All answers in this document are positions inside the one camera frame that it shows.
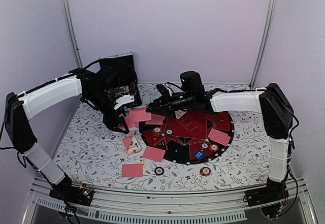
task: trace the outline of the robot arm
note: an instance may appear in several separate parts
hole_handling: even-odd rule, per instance
[[[82,102],[103,113],[103,122],[109,130],[128,133],[124,117],[120,116],[124,112],[121,106],[133,102],[134,96],[124,95],[115,101],[109,90],[116,87],[117,81],[117,75],[108,67],[101,68],[97,73],[76,69],[30,91],[18,95],[12,92],[7,95],[5,127],[9,138],[15,149],[54,184],[52,197],[86,205],[90,204],[91,200],[90,195],[85,196],[88,198],[75,199],[75,193],[79,195],[82,189],[72,187],[71,179],[37,143],[29,120],[61,101],[81,95]],[[123,125],[125,130],[118,128],[119,125]]]
[[[287,163],[293,140],[290,129],[293,109],[277,84],[254,90],[205,92],[200,75],[190,71],[180,75],[183,92],[170,94],[161,84],[157,86],[161,97],[148,105],[147,111],[175,116],[177,110],[199,110],[206,113],[224,111],[252,111],[263,116],[265,131],[271,142],[271,167],[267,187],[246,192],[250,206],[288,197],[285,181]]]

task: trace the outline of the white cable tie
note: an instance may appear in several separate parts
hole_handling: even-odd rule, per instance
[[[274,156],[271,156],[272,159],[278,159],[280,161],[287,161],[288,159],[291,159],[292,155],[290,155],[289,157],[287,158],[284,158],[284,159],[281,159],[281,158],[278,158],[278,157],[274,157]]]

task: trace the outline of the poker chip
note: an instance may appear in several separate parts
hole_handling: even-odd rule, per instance
[[[154,137],[159,137],[161,135],[161,128],[160,127],[155,127],[153,130],[152,130],[152,135]]]
[[[204,155],[203,151],[197,150],[197,151],[194,152],[193,156],[194,156],[195,159],[201,160],[201,159],[204,158],[205,155]]]
[[[164,169],[162,167],[157,167],[156,169],[154,169],[154,172],[157,176],[160,176],[162,174],[164,174]]]
[[[168,130],[166,131],[166,134],[167,134],[167,135],[172,135],[172,134],[173,134],[173,130],[168,129]]]
[[[202,167],[202,168],[200,169],[200,174],[201,174],[202,176],[209,176],[209,175],[211,174],[211,170],[210,170],[210,168],[208,168],[208,167]]]
[[[209,145],[207,143],[202,143],[201,148],[202,149],[207,149],[207,148],[209,148]]]
[[[216,145],[216,144],[211,144],[211,145],[210,145],[210,150],[211,150],[211,151],[218,151],[218,150],[219,150],[219,147],[218,147],[218,145]]]

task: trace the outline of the white wall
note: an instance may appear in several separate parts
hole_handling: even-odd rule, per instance
[[[257,85],[277,82],[301,121],[294,170],[325,223],[325,0],[277,0]]]
[[[0,0],[0,118],[6,95],[19,93],[66,73],[75,60],[60,0]],[[53,153],[76,100],[39,114],[30,123],[39,143]],[[10,146],[4,133],[2,146]],[[15,150],[0,151],[0,223],[18,224],[34,172]]]
[[[81,58],[133,51],[140,82],[249,83],[268,0],[69,0]]]

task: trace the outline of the red and black game board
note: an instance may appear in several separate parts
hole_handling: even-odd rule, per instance
[[[227,146],[224,141],[221,144],[208,139],[212,129],[228,134]],[[211,161],[224,153],[233,140],[234,124],[227,112],[210,115],[193,110],[179,119],[166,117],[163,125],[140,122],[139,131],[146,145],[166,151],[164,159],[189,165]]]

